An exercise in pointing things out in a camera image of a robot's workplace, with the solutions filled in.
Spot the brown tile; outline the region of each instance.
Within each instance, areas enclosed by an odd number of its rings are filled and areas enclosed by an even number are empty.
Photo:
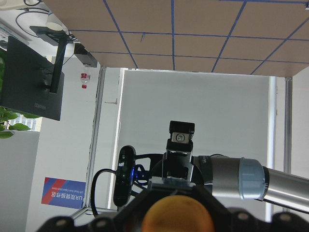
[[[74,35],[90,52],[127,53],[118,32],[74,31]]]
[[[264,60],[283,40],[230,38],[221,57]]]
[[[232,35],[286,38],[308,16],[302,4],[248,2]]]
[[[287,41],[269,58],[269,60],[309,63],[308,51],[309,42],[307,41]]]
[[[305,23],[291,39],[309,40],[309,22]]]
[[[68,29],[117,30],[102,0],[44,0]]]
[[[168,0],[107,0],[121,31],[171,33]]]
[[[171,35],[124,33],[123,36],[131,53],[172,55]]]
[[[261,63],[256,60],[219,59],[215,73],[251,74]]]
[[[242,2],[176,0],[175,33],[228,35]]]
[[[139,69],[173,70],[173,60],[169,56],[133,55]]]
[[[110,68],[136,68],[129,54],[91,53],[101,66]]]
[[[175,69],[178,71],[210,73],[216,59],[196,57],[175,57]]]
[[[175,55],[217,57],[225,37],[175,35]]]
[[[254,75],[289,77],[308,67],[308,64],[266,61]]]

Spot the whiteboard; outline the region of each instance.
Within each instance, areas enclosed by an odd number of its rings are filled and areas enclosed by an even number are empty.
[[[175,120],[195,123],[194,156],[220,153],[266,166],[268,92],[267,76],[126,70],[117,154],[125,145],[164,153]],[[265,203],[219,200],[265,219]]]

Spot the wall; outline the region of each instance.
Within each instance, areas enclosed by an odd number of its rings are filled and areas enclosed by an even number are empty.
[[[276,161],[277,170],[283,171],[284,148],[284,78],[278,78],[277,128],[276,128]],[[293,77],[293,114],[292,114],[292,174],[309,178],[309,67]],[[275,206],[274,212],[282,211]],[[308,214],[295,211],[309,221]]]
[[[85,181],[89,160],[99,66],[82,89],[82,64],[71,58],[65,74],[61,120],[43,119],[27,218],[27,232],[36,231],[48,218],[70,215],[76,209],[41,204],[45,177]]]
[[[25,231],[39,133],[0,140],[0,231]]]
[[[125,71],[118,152],[164,153],[171,120],[194,122],[193,155],[267,164],[268,77]],[[265,219],[265,203],[220,198]]]

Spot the green plant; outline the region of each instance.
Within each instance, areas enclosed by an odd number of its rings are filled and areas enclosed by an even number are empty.
[[[2,81],[4,76],[5,69],[5,60],[6,60],[6,52],[0,49],[0,96],[2,91]],[[28,131],[30,128],[22,123],[15,123],[13,125],[10,124],[9,120],[15,119],[18,117],[17,113],[23,115],[26,118],[38,118],[40,116],[28,114],[25,112],[5,108],[0,106],[0,139],[7,139],[14,135],[13,131]]]

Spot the red stripe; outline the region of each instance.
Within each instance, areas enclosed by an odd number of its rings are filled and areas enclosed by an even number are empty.
[[[45,181],[44,184],[46,184],[46,182],[49,180],[49,177],[45,177]]]
[[[51,188],[48,190],[48,192],[45,194],[44,197],[42,197],[42,204],[49,204],[50,201],[54,198],[52,197],[52,192],[57,193],[59,188],[63,186],[63,184],[66,182],[66,180],[58,179],[54,182],[54,184],[51,186]]]

